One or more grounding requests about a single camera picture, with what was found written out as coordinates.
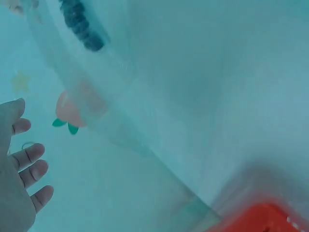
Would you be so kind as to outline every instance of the green leaf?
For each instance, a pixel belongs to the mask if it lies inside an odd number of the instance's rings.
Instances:
[[[66,125],[67,122],[61,121],[59,118],[57,118],[54,122],[53,122],[53,127],[62,127],[64,125]]]
[[[78,129],[79,129],[78,127],[75,127],[71,125],[70,123],[68,124],[68,126],[69,126],[69,131],[72,135],[75,135],[78,132]]]

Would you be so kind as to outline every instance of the hand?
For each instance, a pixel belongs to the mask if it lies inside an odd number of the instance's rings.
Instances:
[[[50,201],[54,189],[45,186],[29,196],[26,189],[47,172],[48,164],[38,160],[44,146],[35,144],[7,155],[11,136],[30,129],[29,120],[21,118],[25,111],[23,99],[0,105],[0,231],[26,232],[36,214]]]

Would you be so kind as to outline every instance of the orange plastic object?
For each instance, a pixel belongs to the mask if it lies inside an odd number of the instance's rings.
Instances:
[[[289,215],[274,204],[262,203],[234,220],[224,220],[206,232],[309,232],[289,221]]]

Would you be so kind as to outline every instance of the yellow star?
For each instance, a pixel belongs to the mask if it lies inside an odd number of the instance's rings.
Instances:
[[[18,71],[15,76],[11,79],[11,83],[13,86],[14,93],[18,94],[20,92],[28,93],[28,83],[30,81],[30,77],[26,76],[21,71]]]

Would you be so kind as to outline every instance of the red container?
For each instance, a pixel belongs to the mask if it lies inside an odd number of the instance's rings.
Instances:
[[[272,203],[260,203],[244,211],[240,217],[225,219],[206,232],[309,232],[308,223],[301,219],[292,221],[293,213],[282,208],[287,209]]]

